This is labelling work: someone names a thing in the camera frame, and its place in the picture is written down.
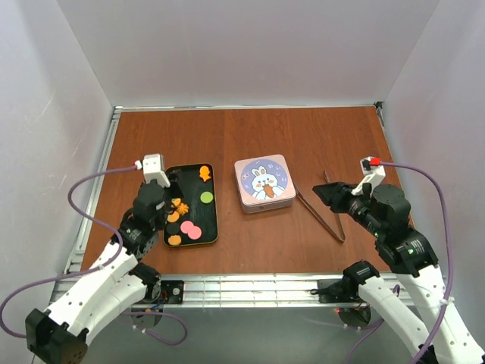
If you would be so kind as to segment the black cookie tray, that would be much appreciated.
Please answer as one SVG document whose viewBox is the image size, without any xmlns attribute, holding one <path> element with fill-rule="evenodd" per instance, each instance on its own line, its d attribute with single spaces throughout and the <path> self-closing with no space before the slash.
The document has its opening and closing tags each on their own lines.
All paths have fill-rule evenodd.
<svg viewBox="0 0 485 364">
<path fill-rule="evenodd" d="M 211 179 L 207 182 L 199 177 L 199 169 L 202 165 L 207 165 L 211 169 Z M 202 236 L 198 240 L 191 240 L 187 234 L 180 231 L 178 235 L 182 237 L 182 243 L 179 246 L 170 246 L 167 242 L 170 236 L 166 231 L 166 225 L 169 224 L 167 221 L 163 231 L 164 244 L 169 247 L 183 247 L 214 243 L 218 237 L 218 225 L 213 167 L 209 163 L 179 165 L 168 168 L 167 172 L 173 170 L 182 171 L 181 187 L 184 192 L 184 197 L 174 197 L 173 199 L 181 198 L 181 202 L 189 206 L 189 212 L 180 216 L 175 223 L 180 225 L 184 221 L 191 221 L 194 226 L 202 229 Z M 209 204 L 204 204 L 200 200 L 200 195 L 205 191 L 210 191 L 214 195 L 214 200 Z M 171 205 L 169 214 L 176 210 L 177 208 Z"/>
</svg>

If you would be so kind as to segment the silver tin lid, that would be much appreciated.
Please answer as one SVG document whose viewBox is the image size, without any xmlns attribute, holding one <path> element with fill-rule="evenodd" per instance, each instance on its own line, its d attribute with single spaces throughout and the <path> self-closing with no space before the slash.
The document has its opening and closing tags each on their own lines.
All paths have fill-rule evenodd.
<svg viewBox="0 0 485 364">
<path fill-rule="evenodd" d="M 234 171 L 238 191 L 244 189 L 256 199 L 279 196 L 288 185 L 294 186 L 286 159 L 281 154 L 236 161 Z"/>
</svg>

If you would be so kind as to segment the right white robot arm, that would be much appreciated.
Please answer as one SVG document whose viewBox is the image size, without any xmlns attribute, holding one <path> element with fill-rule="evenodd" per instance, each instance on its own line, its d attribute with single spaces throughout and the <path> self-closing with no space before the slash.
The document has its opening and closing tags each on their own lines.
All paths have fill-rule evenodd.
<svg viewBox="0 0 485 364">
<path fill-rule="evenodd" d="M 375 237 L 379 257 L 416 310 L 385 288 L 378 270 L 367 261 L 344 270 L 345 295 L 373 306 L 406 345 L 413 363 L 482 363 L 484 350 L 449 295 L 433 248 L 409 223 L 411 205 L 404 192 L 394 185 L 371 187 L 369 183 L 358 194 L 353 190 L 343 182 L 313 188 L 332 212 L 349 215 Z"/>
</svg>

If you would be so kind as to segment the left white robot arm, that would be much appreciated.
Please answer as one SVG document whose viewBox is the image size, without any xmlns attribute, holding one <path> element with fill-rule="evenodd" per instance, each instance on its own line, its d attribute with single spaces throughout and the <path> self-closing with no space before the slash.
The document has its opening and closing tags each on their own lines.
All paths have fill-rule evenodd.
<svg viewBox="0 0 485 364">
<path fill-rule="evenodd" d="M 45 310 L 26 318 L 27 347 L 45 363 L 80 363 L 94 338 L 134 303 L 155 300 L 160 274 L 142 259 L 158 242 L 171 202 L 182 195 L 174 175 L 143 169 L 144 182 L 87 275 Z"/>
</svg>

